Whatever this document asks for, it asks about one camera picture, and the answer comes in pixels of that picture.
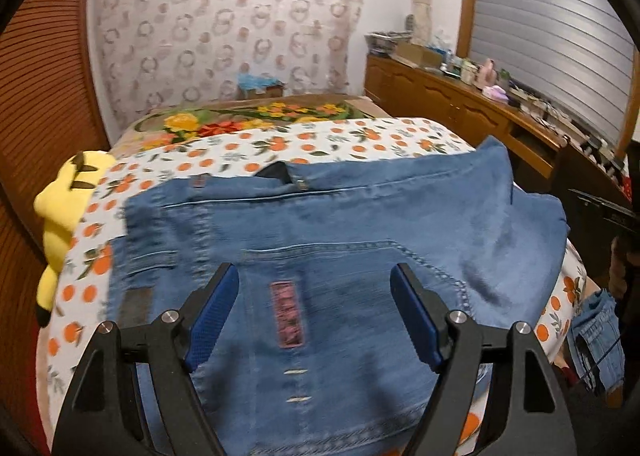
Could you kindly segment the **person's right hand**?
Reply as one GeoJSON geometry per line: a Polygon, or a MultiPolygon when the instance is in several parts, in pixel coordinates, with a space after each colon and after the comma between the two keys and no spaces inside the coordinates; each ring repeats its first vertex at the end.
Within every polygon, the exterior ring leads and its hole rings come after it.
{"type": "Polygon", "coordinates": [[[639,254],[630,251],[628,243],[616,236],[611,244],[611,262],[608,269],[608,291],[622,299],[626,291],[639,278],[639,254]]]}

